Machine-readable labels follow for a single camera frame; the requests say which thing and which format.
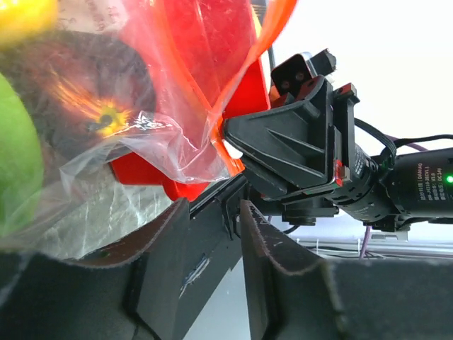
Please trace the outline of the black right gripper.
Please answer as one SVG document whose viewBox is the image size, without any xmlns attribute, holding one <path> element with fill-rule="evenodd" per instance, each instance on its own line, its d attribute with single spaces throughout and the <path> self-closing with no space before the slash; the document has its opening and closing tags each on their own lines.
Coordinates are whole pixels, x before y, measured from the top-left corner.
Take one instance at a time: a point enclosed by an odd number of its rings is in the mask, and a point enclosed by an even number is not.
<svg viewBox="0 0 453 340">
<path fill-rule="evenodd" d="M 394 209 L 379 183 L 379 160 L 355 144 L 358 103 L 348 84 L 337 91 L 324 76 L 294 97 L 270 90 L 272 109 L 230 118 L 226 141 L 242 152 L 243 174 L 262 193 L 261 211 L 292 225 L 314 225 L 339 210 L 382 227 Z"/>
</svg>

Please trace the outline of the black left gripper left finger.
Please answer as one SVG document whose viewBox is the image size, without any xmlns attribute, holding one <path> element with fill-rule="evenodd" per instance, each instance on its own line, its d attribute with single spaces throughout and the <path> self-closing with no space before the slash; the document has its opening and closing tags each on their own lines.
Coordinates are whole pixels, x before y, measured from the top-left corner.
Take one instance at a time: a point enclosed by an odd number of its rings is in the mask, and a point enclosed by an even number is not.
<svg viewBox="0 0 453 340">
<path fill-rule="evenodd" d="M 189 205 L 85 259 L 1 254 L 2 339 L 145 339 L 173 336 Z"/>
</svg>

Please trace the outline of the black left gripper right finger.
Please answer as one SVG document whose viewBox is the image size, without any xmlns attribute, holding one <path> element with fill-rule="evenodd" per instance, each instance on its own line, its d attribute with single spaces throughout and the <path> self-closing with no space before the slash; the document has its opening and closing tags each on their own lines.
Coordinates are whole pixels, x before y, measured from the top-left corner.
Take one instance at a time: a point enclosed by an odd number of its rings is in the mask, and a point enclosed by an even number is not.
<svg viewBox="0 0 453 340">
<path fill-rule="evenodd" d="M 325 259 L 241 203 L 252 339 L 451 339 L 452 263 Z"/>
</svg>

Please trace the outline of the green ridged fruit toy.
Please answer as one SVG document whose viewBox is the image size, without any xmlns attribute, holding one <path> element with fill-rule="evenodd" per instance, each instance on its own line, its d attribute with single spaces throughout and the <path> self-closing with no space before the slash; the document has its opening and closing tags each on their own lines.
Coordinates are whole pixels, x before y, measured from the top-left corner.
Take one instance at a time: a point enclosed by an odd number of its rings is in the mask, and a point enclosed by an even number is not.
<svg viewBox="0 0 453 340">
<path fill-rule="evenodd" d="M 1 236 L 33 220 L 44 164 L 33 121 L 5 76 L 1 76 Z"/>
</svg>

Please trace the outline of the clear zip bag orange zipper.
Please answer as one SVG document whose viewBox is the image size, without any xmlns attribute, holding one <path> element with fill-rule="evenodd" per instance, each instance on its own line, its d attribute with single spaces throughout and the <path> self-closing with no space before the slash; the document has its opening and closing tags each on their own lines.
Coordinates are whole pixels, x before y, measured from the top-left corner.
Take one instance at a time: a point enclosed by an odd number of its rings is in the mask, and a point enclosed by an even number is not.
<svg viewBox="0 0 453 340">
<path fill-rule="evenodd" d="M 80 259 L 243 170 L 294 1 L 2 1 L 1 250 Z"/>
</svg>

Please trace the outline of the dark red fruit toy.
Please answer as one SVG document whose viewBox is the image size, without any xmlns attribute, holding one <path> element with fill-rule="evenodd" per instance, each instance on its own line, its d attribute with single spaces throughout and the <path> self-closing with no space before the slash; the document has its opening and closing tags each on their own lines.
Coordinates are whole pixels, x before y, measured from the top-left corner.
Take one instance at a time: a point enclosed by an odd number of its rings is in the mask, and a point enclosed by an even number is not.
<svg viewBox="0 0 453 340">
<path fill-rule="evenodd" d="M 109 35 L 55 30 L 1 50 L 8 79 L 46 143 L 66 160 L 132 131 L 156 106 L 148 67 Z"/>
</svg>

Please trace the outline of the yellow pear toy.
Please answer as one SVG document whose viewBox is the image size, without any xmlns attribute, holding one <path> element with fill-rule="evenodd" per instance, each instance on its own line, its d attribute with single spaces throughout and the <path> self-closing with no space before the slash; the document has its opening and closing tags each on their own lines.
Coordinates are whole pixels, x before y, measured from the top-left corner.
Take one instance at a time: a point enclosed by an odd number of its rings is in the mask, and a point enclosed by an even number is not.
<svg viewBox="0 0 453 340">
<path fill-rule="evenodd" d="M 53 28 L 58 13 L 58 1 L 1 1 L 1 47 Z"/>
</svg>

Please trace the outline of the red plastic bin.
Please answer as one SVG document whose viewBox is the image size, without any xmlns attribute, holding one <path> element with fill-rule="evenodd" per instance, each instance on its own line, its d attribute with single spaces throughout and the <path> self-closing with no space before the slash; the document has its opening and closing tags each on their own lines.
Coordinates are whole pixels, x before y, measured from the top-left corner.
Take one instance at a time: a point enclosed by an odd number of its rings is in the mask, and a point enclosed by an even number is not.
<svg viewBox="0 0 453 340">
<path fill-rule="evenodd" d="M 261 63 L 282 24 L 270 1 L 128 1 L 122 39 L 146 62 L 154 110 L 143 110 L 111 162 L 125 185 L 162 186 L 196 199 L 243 171 L 224 145 L 227 118 L 269 107 Z"/>
</svg>

